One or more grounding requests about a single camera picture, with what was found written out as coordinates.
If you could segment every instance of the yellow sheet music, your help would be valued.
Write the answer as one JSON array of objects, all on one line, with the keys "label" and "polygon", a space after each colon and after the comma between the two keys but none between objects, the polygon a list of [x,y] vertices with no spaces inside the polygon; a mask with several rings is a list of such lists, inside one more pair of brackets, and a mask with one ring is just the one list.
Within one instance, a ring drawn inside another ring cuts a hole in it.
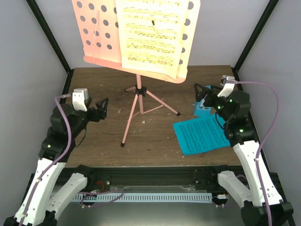
[{"label": "yellow sheet music", "polygon": [[189,0],[116,0],[123,68],[176,78]]}]

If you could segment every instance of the round hole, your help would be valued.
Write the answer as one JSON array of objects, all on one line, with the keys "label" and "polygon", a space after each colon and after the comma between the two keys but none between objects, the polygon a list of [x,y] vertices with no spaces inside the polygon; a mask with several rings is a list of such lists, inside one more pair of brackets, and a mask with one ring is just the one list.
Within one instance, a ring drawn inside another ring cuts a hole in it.
[{"label": "round hole", "polygon": [[188,26],[190,25],[190,20],[189,19],[186,19],[185,23],[184,23],[185,26]]},{"label": "round hole", "polygon": [[92,3],[89,4],[89,8],[90,10],[93,10],[94,9],[94,5]]},{"label": "round hole", "polygon": [[76,2],[76,5],[77,5],[79,8],[82,8],[82,7],[83,7],[83,5],[81,4],[80,1]]},{"label": "round hole", "polygon": [[192,3],[192,1],[190,1],[189,3],[188,3],[188,9],[190,10],[190,9],[192,9],[193,8],[193,3]]},{"label": "round hole", "polygon": [[183,40],[187,40],[187,39],[188,39],[187,34],[183,34]]},{"label": "round hole", "polygon": [[104,5],[101,6],[101,9],[102,9],[103,12],[106,12],[106,11],[107,11],[106,6],[104,6]]}]

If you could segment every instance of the wooden table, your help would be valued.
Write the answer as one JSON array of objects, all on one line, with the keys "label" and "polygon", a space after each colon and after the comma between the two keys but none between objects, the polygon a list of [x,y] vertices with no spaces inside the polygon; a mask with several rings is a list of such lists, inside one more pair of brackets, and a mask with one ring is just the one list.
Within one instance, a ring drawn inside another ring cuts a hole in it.
[{"label": "wooden table", "polygon": [[[132,119],[126,144],[120,147],[134,92],[125,88],[136,84],[134,74],[105,67],[77,68],[74,71],[70,92],[74,88],[87,88],[92,104],[108,97],[108,115],[99,123],[90,122],[82,144],[70,155],[67,166],[80,164],[92,167],[117,166],[205,166],[240,165],[231,147],[207,153],[183,156],[173,129],[173,123],[195,118],[193,84],[219,85],[222,75],[232,75],[230,66],[189,66],[184,83],[173,84],[142,77],[142,84],[181,113],[175,115],[165,107]],[[158,106],[150,96],[143,98],[144,110]],[[78,136],[77,143],[83,137]]]}]

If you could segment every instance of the perforated music stand desk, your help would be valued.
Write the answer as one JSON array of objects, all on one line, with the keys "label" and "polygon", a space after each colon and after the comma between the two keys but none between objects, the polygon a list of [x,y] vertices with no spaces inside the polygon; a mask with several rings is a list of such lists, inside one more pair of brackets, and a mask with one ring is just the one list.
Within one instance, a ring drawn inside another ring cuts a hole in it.
[{"label": "perforated music stand desk", "polygon": [[[84,61],[136,74],[136,86],[125,89],[125,91],[135,90],[135,98],[121,146],[123,147],[125,144],[132,117],[138,113],[144,114],[165,106],[175,114],[180,115],[179,112],[150,93],[145,87],[142,87],[141,75],[172,83],[181,83],[185,81],[188,59],[200,8],[200,0],[191,0],[188,5],[182,40],[183,48],[178,73],[175,79],[167,75],[162,76],[160,73],[122,68],[115,0],[107,0],[105,3],[99,0],[72,0],[72,3],[84,45]],[[144,111],[143,96],[141,95],[143,92],[144,94],[149,94],[152,98],[160,102],[161,105],[154,109]],[[139,100],[140,111],[134,114],[137,100]]]}]

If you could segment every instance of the gray floor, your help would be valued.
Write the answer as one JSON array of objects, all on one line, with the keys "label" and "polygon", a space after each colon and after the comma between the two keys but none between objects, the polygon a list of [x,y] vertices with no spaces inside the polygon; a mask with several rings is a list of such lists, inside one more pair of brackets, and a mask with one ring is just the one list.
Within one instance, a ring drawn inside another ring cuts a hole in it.
[{"label": "gray floor", "polygon": [[216,209],[204,203],[113,203],[82,209],[72,202],[58,226],[243,226],[239,206]]}]

